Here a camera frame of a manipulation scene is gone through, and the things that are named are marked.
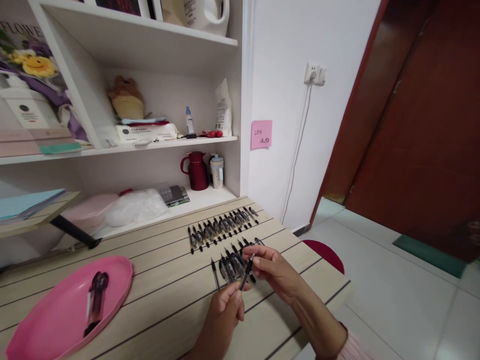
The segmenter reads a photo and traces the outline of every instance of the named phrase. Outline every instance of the pink oval plate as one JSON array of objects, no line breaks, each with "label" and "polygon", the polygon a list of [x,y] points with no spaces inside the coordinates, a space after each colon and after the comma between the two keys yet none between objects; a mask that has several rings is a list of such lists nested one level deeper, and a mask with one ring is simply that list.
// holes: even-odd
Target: pink oval plate
[{"label": "pink oval plate", "polygon": [[[108,273],[109,277],[103,318],[84,337],[87,295],[98,271]],[[124,256],[104,257],[75,271],[42,298],[18,325],[6,349],[8,359],[59,359],[81,349],[120,309],[129,293],[132,273],[132,263]]]}]

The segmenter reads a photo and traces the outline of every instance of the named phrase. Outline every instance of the wooden desk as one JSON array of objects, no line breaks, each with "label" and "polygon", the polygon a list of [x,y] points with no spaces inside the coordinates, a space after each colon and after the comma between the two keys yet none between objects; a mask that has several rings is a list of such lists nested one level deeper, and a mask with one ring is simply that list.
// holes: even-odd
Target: wooden desk
[{"label": "wooden desk", "polygon": [[[190,253],[187,226],[243,206],[258,213],[259,224],[209,248]],[[86,264],[121,255],[133,263],[134,277],[125,303],[108,326],[74,359],[178,359],[194,345],[216,291],[210,266],[237,239],[255,237],[277,249],[301,273],[331,311],[343,304],[352,284],[248,197],[240,197],[123,233],[86,247],[6,271],[0,276],[0,351],[17,324],[53,286]],[[223,280],[218,275],[221,285]],[[292,310],[268,283],[257,281],[243,293],[245,321],[233,335],[226,359],[291,359],[307,340]]]}]

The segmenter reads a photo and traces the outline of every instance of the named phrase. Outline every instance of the hand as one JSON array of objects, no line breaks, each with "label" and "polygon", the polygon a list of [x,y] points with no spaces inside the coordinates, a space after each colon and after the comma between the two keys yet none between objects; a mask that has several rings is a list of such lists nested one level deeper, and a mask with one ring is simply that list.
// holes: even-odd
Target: hand
[{"label": "hand", "polygon": [[287,260],[271,247],[253,245],[243,248],[242,256],[248,260],[252,254],[253,273],[261,280],[266,280],[276,294],[288,305],[298,297],[303,284],[300,274]]},{"label": "hand", "polygon": [[[230,283],[213,295],[200,335],[185,360],[224,358],[235,327],[245,317],[245,304],[239,287],[239,281]],[[250,288],[251,285],[246,283],[243,291]]]}]

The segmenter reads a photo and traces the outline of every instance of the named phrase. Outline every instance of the red thermos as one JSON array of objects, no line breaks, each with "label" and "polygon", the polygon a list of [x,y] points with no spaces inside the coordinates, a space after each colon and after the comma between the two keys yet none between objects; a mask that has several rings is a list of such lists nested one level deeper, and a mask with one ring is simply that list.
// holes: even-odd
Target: red thermos
[{"label": "red thermos", "polygon": [[[209,187],[209,178],[207,165],[204,163],[204,152],[194,151],[187,153],[180,163],[181,172],[187,174],[190,178],[190,187],[192,190],[201,191]],[[188,172],[184,171],[184,162],[189,160]]]}]

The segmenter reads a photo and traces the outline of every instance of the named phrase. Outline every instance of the white cable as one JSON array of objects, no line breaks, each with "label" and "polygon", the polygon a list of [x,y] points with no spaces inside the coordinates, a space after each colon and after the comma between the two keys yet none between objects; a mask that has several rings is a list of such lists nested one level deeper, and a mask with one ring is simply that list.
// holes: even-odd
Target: white cable
[{"label": "white cable", "polygon": [[287,190],[285,206],[283,208],[283,212],[282,212],[282,215],[281,215],[281,224],[282,225],[284,223],[285,216],[287,215],[287,208],[289,206],[290,195],[292,194],[292,189],[293,189],[293,185],[294,185],[295,167],[297,166],[297,159],[299,158],[300,145],[302,144],[302,139],[304,138],[305,125],[307,123],[307,117],[309,115],[310,99],[312,97],[312,87],[313,87],[313,85],[310,84],[309,88],[307,88],[308,103],[307,103],[307,106],[306,106],[306,110],[305,110],[305,103],[307,102],[307,95],[305,95],[305,102],[303,103],[303,112],[305,112],[305,116],[302,112],[302,117],[301,117],[301,121],[300,121],[300,128],[298,129],[297,146],[295,148],[295,154],[293,155],[293,164],[290,168],[290,177],[289,177],[289,181],[288,181],[288,190]]}]

